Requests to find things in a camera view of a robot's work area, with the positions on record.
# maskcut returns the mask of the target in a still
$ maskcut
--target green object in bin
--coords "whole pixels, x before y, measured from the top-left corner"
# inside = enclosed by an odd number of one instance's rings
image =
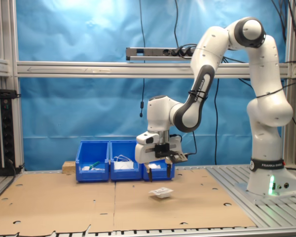
[[[89,166],[89,170],[91,170],[93,167],[97,166],[99,163],[100,163],[100,162],[97,161],[97,162],[95,162],[94,164],[90,165],[90,166]]]

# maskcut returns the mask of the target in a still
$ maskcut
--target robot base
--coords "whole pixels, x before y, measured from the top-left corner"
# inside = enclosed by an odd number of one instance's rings
[[[235,185],[253,204],[267,204],[268,200],[296,198],[296,177],[286,168],[279,170],[258,169],[251,172],[248,185]]]

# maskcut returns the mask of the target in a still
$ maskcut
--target green status light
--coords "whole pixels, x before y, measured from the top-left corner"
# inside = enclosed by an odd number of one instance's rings
[[[271,178],[270,178],[270,186],[269,186],[269,189],[268,189],[268,194],[269,195],[272,195],[272,192],[273,192],[273,183],[274,183],[274,175],[272,175]]]

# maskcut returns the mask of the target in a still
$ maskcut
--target cardboard floor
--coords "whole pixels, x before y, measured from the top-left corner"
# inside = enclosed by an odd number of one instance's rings
[[[173,189],[158,199],[148,192]],[[173,181],[78,184],[75,175],[25,174],[0,196],[0,235],[255,226],[206,170]]]

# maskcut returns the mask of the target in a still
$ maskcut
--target wooden block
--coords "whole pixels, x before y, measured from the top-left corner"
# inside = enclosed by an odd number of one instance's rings
[[[63,164],[63,174],[75,174],[75,161],[65,161]]]

